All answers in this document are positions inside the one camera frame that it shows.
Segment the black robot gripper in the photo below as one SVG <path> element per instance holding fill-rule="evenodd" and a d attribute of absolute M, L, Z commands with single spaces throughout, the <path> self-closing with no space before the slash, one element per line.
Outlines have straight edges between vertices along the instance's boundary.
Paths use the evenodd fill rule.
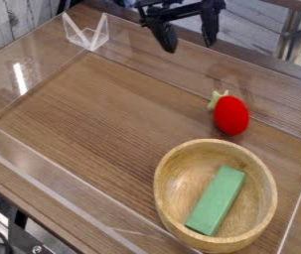
<path fill-rule="evenodd" d="M 162 49 L 172 54 L 178 37 L 171 21 L 192 16 L 202 20 L 202 36 L 209 48 L 217 41 L 219 32 L 219 13 L 226 8 L 225 0 L 198 0 L 187 5 L 184 0 L 136 0 L 134 8 L 139 13 L 143 27 L 148 27 Z"/>

